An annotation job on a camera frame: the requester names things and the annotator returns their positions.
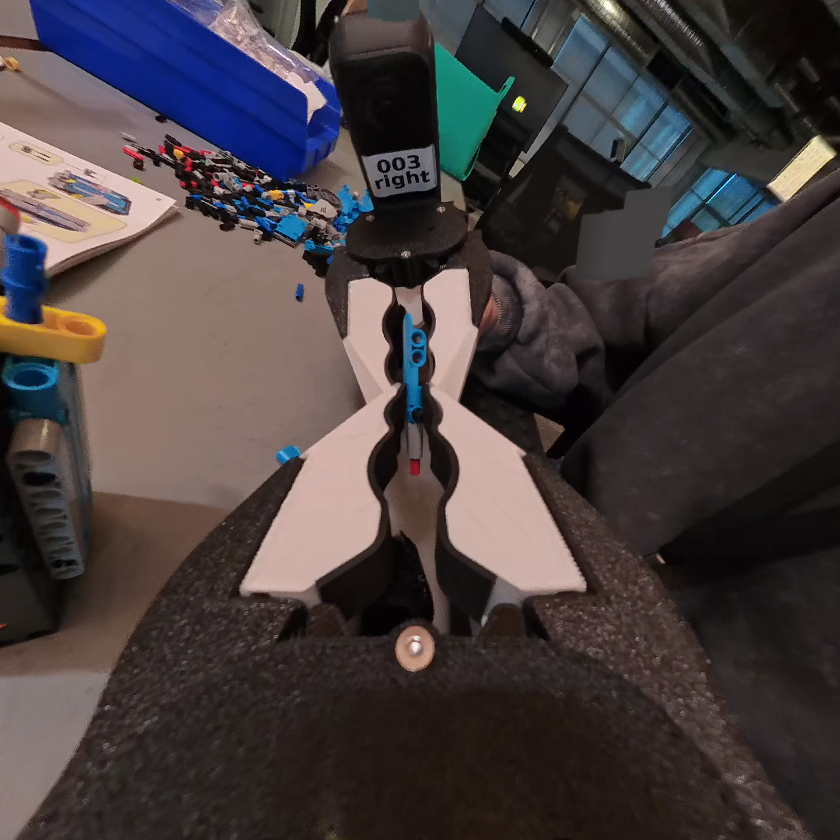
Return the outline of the metal ventilation duct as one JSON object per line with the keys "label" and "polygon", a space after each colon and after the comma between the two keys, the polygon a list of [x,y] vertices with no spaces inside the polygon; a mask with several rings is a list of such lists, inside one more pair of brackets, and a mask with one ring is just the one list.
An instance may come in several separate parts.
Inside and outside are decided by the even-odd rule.
{"label": "metal ventilation duct", "polygon": [[839,131],[838,2],[582,1],[581,12],[709,123]]}

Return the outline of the person's right hand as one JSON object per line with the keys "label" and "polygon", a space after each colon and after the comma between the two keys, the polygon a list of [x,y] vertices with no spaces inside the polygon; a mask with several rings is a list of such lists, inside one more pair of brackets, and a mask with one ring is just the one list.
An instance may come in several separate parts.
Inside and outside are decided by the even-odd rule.
{"label": "person's right hand", "polygon": [[495,295],[491,293],[479,324],[477,349],[479,352],[489,352],[499,343],[503,343],[504,338],[500,306]]}

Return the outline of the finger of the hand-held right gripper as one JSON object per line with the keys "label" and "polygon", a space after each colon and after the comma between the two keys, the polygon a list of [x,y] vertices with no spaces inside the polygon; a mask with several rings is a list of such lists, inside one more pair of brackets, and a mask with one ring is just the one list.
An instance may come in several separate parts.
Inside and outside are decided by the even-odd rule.
{"label": "finger of the hand-held right gripper", "polygon": [[433,357],[430,382],[455,402],[460,400],[476,351],[478,327],[473,323],[467,269],[445,269],[422,288],[431,312],[427,349]]}
{"label": "finger of the hand-held right gripper", "polygon": [[394,325],[399,314],[403,308],[390,286],[376,279],[350,281],[344,351],[366,402],[402,381],[401,329]]}

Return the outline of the large blue brick panel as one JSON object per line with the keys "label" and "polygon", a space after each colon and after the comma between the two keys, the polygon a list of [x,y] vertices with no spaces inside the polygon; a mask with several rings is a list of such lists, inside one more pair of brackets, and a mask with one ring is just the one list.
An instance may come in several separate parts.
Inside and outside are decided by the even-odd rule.
{"label": "large blue brick panel", "polygon": [[416,425],[423,421],[423,386],[421,370],[427,362],[427,336],[417,326],[410,312],[402,325],[402,381],[406,395],[406,421]]}

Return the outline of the instruction booklet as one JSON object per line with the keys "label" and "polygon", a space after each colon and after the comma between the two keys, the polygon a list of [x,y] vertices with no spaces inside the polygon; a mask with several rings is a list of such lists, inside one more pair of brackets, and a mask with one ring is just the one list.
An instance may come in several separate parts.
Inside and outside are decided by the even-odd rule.
{"label": "instruction booklet", "polygon": [[45,274],[103,255],[179,214],[175,199],[1,124],[1,198],[47,248]]}

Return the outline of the person's right forearm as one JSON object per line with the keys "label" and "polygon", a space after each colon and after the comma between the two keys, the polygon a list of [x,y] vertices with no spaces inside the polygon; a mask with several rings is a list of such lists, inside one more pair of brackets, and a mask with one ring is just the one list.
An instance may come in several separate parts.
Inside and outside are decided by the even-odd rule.
{"label": "person's right forearm", "polygon": [[490,303],[471,374],[487,390],[563,423],[591,425],[639,371],[683,350],[694,316],[743,272],[722,238],[657,248],[641,277],[592,280],[575,266],[544,286],[490,252]]}

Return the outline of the black computer monitor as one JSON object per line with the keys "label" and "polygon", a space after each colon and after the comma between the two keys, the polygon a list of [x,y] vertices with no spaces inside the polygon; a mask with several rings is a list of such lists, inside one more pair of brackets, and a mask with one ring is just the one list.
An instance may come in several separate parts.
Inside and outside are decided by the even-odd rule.
{"label": "black computer monitor", "polygon": [[525,132],[527,148],[568,88],[548,54],[509,18],[493,17],[483,3],[474,9],[455,57],[493,90],[507,90],[499,111]]}

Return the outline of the clear plastic bag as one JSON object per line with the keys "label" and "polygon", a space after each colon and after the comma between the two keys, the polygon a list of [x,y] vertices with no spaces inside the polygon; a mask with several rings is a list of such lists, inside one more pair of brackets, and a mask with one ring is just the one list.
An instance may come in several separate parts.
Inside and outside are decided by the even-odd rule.
{"label": "clear plastic bag", "polygon": [[170,1],[169,4],[300,91],[314,92],[317,81],[333,84],[330,70],[317,68],[309,59],[269,35],[246,2]]}

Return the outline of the grey desk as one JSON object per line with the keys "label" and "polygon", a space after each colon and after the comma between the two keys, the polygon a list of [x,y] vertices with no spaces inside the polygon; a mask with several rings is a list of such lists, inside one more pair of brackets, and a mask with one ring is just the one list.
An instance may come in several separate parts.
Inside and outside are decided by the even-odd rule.
{"label": "grey desk", "polygon": [[[24,75],[2,81],[2,121],[106,169],[118,164],[118,130],[160,138],[151,112],[46,53],[25,52]],[[305,444],[358,407],[361,397],[322,291],[292,302],[314,280],[283,245],[260,249],[246,234],[219,234],[182,211],[158,232],[59,276],[59,306],[108,324],[104,361],[83,372],[93,457],[89,572],[59,596],[59,629],[2,644],[2,838],[37,813],[88,728],[140,617],[188,550],[274,471],[270,445]],[[259,619],[223,595],[187,598],[155,613],[165,631],[140,667],[140,688],[164,688],[159,662],[169,632],[189,631],[180,706],[216,712],[223,734],[245,722],[237,682],[256,665],[248,641],[274,654]]]}

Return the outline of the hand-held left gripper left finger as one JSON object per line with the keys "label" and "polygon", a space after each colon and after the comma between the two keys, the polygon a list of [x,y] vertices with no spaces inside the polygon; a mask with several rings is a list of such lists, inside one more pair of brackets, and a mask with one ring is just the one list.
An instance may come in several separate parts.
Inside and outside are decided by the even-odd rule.
{"label": "hand-held left gripper left finger", "polygon": [[280,470],[290,488],[244,576],[269,595],[362,612],[393,567],[384,488],[396,472],[403,389],[389,386]]}

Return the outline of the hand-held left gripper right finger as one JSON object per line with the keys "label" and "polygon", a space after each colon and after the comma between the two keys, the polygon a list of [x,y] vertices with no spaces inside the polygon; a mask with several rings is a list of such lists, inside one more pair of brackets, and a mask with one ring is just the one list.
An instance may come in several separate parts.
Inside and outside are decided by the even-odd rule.
{"label": "hand-held left gripper right finger", "polygon": [[502,603],[586,591],[523,449],[437,387],[427,388],[427,437],[443,490],[435,573],[451,607],[489,615]]}

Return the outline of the black blue brick model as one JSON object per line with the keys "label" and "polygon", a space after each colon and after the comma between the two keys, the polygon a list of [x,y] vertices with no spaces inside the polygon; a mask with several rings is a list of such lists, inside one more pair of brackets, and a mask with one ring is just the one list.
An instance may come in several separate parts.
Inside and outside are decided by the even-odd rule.
{"label": "black blue brick model", "polygon": [[44,305],[47,247],[3,210],[1,643],[54,633],[67,583],[88,566],[91,457],[81,366],[103,322]]}

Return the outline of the pile of small bricks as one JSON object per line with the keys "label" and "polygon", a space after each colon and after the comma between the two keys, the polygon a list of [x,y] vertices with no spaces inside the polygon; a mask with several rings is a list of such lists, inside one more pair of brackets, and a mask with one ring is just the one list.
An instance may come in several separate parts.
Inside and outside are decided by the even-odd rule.
{"label": "pile of small bricks", "polygon": [[332,192],[311,183],[283,182],[225,150],[194,149],[170,134],[154,148],[128,133],[122,142],[136,170],[150,163],[173,171],[186,209],[212,218],[222,231],[248,230],[257,245],[277,241],[301,247],[302,258],[320,278],[344,247],[349,226],[373,213],[367,192],[348,185]]}

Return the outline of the teal plastic panel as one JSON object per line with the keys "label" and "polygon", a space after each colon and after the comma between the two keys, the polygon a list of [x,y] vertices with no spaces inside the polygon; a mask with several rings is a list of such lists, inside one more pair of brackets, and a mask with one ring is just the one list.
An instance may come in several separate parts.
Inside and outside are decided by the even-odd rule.
{"label": "teal plastic panel", "polygon": [[466,182],[515,77],[510,76],[494,91],[444,47],[435,44],[434,49],[440,168]]}

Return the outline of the blue plastic bin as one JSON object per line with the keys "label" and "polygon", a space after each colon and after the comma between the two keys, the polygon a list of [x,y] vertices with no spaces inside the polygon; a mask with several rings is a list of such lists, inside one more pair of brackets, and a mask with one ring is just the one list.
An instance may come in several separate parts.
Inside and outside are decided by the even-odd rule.
{"label": "blue plastic bin", "polygon": [[282,180],[327,159],[340,104],[289,83],[169,2],[33,1],[44,46],[174,123]]}

